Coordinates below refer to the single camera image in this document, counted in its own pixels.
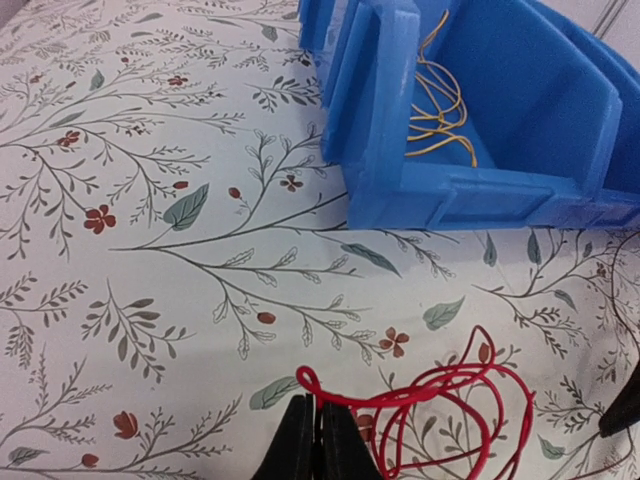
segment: floral tablecloth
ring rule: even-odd
[[[536,391],[516,478],[637,478],[636,430],[597,421],[637,361],[612,307],[637,329],[640,244],[613,269],[623,234],[346,230],[296,8],[33,0],[0,33],[0,478],[248,479],[299,365],[372,396],[474,325]],[[516,443],[509,388],[483,478]],[[479,441],[435,401],[409,431],[418,459]]]

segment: red cable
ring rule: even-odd
[[[489,345],[489,359],[486,363],[466,363],[477,334],[482,335],[482,337],[484,337],[484,341]],[[370,399],[349,398],[322,390],[320,380],[310,367],[303,366],[298,368],[296,378],[302,387],[316,397],[318,409],[322,409],[324,402],[331,402],[337,405],[347,406],[354,412],[360,408],[376,410],[373,416],[371,428],[371,450],[374,461],[385,480],[396,479],[402,471],[444,465],[464,458],[477,456],[477,459],[471,468],[471,472],[469,473],[469,477],[467,477],[468,480],[476,480],[485,468],[489,460],[489,455],[491,454],[491,446],[500,436],[504,426],[505,408],[502,396],[500,395],[496,385],[487,378],[487,375],[492,372],[497,372],[502,374],[503,377],[509,377],[514,380],[522,390],[526,400],[526,408],[522,419],[520,437],[518,439],[516,451],[509,458],[509,461],[502,468],[498,476],[495,477],[495,480],[502,479],[507,472],[509,472],[509,475],[506,478],[508,480],[512,480],[515,477],[518,465],[520,464],[522,452],[533,427],[534,394],[529,391],[524,381],[515,372],[503,365],[497,365],[495,363],[495,359],[496,349],[493,340],[483,327],[475,326],[471,332],[471,338],[469,339],[467,348],[465,349],[458,364],[433,368],[419,375],[408,387],[384,392]],[[496,401],[498,408],[498,421],[493,432],[489,430],[487,421],[475,408],[464,402],[458,396],[453,395],[453,392],[459,391],[461,388],[479,383],[488,387]],[[402,447],[407,416],[414,405],[421,402],[428,402],[433,400],[435,397],[444,398],[445,400],[455,404],[476,423],[480,430],[480,445],[469,452],[447,458],[431,460],[428,462],[402,463]],[[380,421],[382,411],[385,409],[395,409],[395,411],[393,411],[391,417],[382,429],[380,441],[377,443],[378,422]],[[395,461],[393,462],[393,468],[388,468],[386,464],[387,444],[389,440],[391,440],[391,431],[396,425],[396,438],[392,440],[396,444]]]

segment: black object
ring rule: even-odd
[[[252,480],[383,478],[347,407],[328,403],[319,411],[312,395],[296,395]]]
[[[640,422],[640,363],[598,422],[600,435],[610,437]]]

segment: blue storage bin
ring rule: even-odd
[[[416,54],[445,10],[426,56],[462,87],[470,119],[459,134],[477,169],[460,145],[405,157],[411,104],[425,100]],[[526,1],[302,0],[300,14],[329,110],[323,154],[343,167],[350,227],[576,226],[575,209],[601,193],[618,92]]]
[[[611,81],[622,100],[618,136],[604,178],[593,202],[576,205],[575,227],[624,228],[640,226],[640,83],[629,63],[603,42],[551,8],[534,8],[578,47]]]

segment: yellow wire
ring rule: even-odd
[[[443,135],[446,138],[438,141],[433,145],[430,145],[427,148],[423,148],[414,152],[407,152],[405,155],[407,157],[417,157],[420,155],[432,153],[450,143],[458,142],[469,152],[469,154],[471,155],[471,166],[473,168],[476,168],[478,166],[478,159],[476,158],[476,152],[473,148],[473,144],[467,137],[457,135],[452,131],[456,128],[462,127],[465,123],[467,123],[467,119],[469,118],[467,106],[465,105],[462,98],[462,90],[460,88],[460,84],[458,84],[458,81],[449,70],[438,63],[427,60],[424,56],[424,51],[429,45],[433,43],[448,19],[449,11],[446,10],[438,26],[429,35],[427,35],[427,37],[422,42],[422,45],[420,46],[418,65],[423,65],[435,79],[435,81],[430,80],[420,72],[416,72],[416,80],[422,86],[422,88],[424,88],[427,96],[431,100],[433,106],[436,108],[438,114],[433,115],[415,104],[411,105],[416,114],[410,117],[410,122],[431,122],[431,125],[433,125],[433,123],[435,122],[437,124],[437,127],[433,128],[432,126],[421,126],[417,125],[416,123],[410,123],[409,128],[415,132],[419,132],[419,134],[409,135],[407,137],[407,140],[409,142],[418,142],[421,140],[426,140],[428,138],[436,137],[437,135]],[[443,74],[443,76],[448,79],[448,81],[446,81],[445,78],[443,78],[441,74],[438,73],[438,71],[440,71],[441,74]],[[434,90],[439,92],[443,97],[450,101],[451,106],[443,109],[436,99],[436,96],[433,92]],[[447,120],[446,116],[454,112],[457,112],[458,120]]]

